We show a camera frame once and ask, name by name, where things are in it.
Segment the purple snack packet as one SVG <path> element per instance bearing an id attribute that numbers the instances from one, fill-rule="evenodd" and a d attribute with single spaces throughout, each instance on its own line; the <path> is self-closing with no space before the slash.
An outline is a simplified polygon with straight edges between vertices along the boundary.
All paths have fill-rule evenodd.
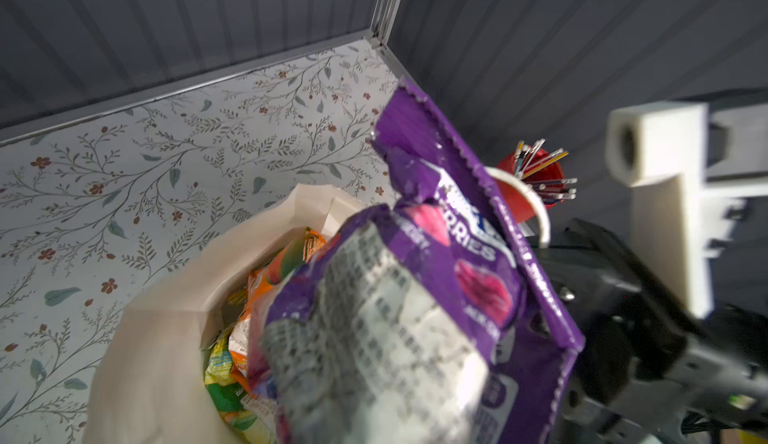
<path id="1" fill-rule="evenodd" d="M 254 313 L 283 443 L 545 443 L 584 337 L 489 172 L 401 84 L 372 145 L 398 193 Z"/>

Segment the white paper bag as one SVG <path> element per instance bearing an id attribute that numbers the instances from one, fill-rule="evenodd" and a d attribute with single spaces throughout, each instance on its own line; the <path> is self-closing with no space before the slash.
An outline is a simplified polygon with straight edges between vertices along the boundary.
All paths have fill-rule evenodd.
<path id="1" fill-rule="evenodd" d="M 259 215 L 126 307 L 94 375 L 85 442 L 234 440 L 197 385 L 201 349 L 215 336 L 218 299 L 296 225 L 296 216 L 280 209 Z"/>

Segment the orange snack packet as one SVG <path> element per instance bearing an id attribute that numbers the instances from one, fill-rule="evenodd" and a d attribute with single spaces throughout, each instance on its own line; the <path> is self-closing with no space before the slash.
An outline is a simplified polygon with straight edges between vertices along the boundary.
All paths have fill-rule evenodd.
<path id="1" fill-rule="evenodd" d="M 306 228 L 247 276 L 245 306 L 229 335 L 228 343 L 233 364 L 243 379 L 248 376 L 249 345 L 252 341 L 259 342 L 266 313 L 281 283 L 307 263 L 325 243 L 319 233 Z"/>

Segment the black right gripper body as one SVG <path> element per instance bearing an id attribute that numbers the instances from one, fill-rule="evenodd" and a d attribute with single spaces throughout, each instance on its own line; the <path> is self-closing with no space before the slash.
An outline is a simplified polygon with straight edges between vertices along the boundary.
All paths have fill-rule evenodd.
<path id="1" fill-rule="evenodd" d="M 767 434 L 767 320 L 694 318 L 612 232 L 576 219 L 537 254 L 585 336 L 553 443 L 686 443 Z"/>

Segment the green Fox's candy bag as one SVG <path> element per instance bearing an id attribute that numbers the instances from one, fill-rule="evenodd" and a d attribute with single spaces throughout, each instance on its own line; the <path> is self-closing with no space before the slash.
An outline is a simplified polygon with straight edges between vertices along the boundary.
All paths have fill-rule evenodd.
<path id="1" fill-rule="evenodd" d="M 233 328 L 228 326 L 209 348 L 204 385 L 222 420 L 244 441 L 278 443 L 276 402 L 251 395 L 240 383 L 243 376 L 236 369 L 228 347 Z"/>

